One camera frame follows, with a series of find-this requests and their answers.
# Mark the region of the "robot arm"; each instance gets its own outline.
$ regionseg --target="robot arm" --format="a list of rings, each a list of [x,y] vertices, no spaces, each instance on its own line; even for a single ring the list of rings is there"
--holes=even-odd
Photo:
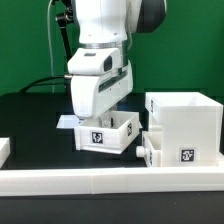
[[[152,32],[165,0],[71,0],[81,47],[68,62],[74,112],[95,119],[132,91],[127,32]]]

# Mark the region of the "green backdrop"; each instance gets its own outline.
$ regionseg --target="green backdrop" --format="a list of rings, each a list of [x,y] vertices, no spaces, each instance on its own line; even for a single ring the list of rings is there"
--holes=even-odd
[[[47,41],[48,0],[1,1],[0,94],[16,92],[50,75]],[[66,72],[60,31],[52,8],[55,74]],[[79,29],[70,25],[73,51]],[[223,0],[168,0],[164,23],[151,34],[133,34],[130,51],[134,92],[199,91],[224,102]]]

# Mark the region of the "white plastic bin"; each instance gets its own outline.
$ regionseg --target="white plastic bin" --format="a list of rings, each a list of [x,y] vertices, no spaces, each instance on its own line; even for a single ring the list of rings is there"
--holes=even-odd
[[[146,145],[144,151],[148,166],[218,165],[223,105],[195,92],[152,92],[146,93],[145,106],[149,126],[143,145],[150,141],[151,149]],[[159,161],[153,165],[158,153]]]
[[[101,120],[86,120],[75,127],[77,150],[121,154],[139,134],[139,114],[112,111],[114,126],[102,128]]]

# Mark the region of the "white box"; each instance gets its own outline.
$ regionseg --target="white box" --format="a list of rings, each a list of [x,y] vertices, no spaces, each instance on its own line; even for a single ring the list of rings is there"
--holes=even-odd
[[[150,142],[144,151],[147,165],[158,152],[160,161],[155,166],[218,165],[223,105],[200,93],[152,92],[146,93],[145,106],[149,111],[148,133],[143,134],[143,144]]]
[[[0,138],[0,168],[10,154],[9,138]]]
[[[75,127],[77,150],[121,154],[139,134],[139,114],[112,111],[114,126],[102,128],[101,120],[85,120]]]

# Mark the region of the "black surface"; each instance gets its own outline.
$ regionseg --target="black surface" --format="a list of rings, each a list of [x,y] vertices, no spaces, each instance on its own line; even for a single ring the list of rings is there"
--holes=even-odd
[[[136,111],[138,105],[144,108],[142,95],[132,95],[129,98],[123,101],[120,109]],[[0,137],[11,138],[11,155],[4,169],[145,166],[143,159],[136,158],[139,138],[121,155],[77,151],[74,130],[56,129],[62,114],[73,114],[71,99],[64,94],[2,96]]]
[[[119,109],[140,111],[144,124],[142,95],[129,96]],[[14,140],[5,169],[143,165],[134,143],[121,156],[74,151],[73,131],[55,129],[59,115],[71,113],[61,94],[1,97],[0,136]],[[1,197],[0,223],[222,224],[223,207],[224,192]]]

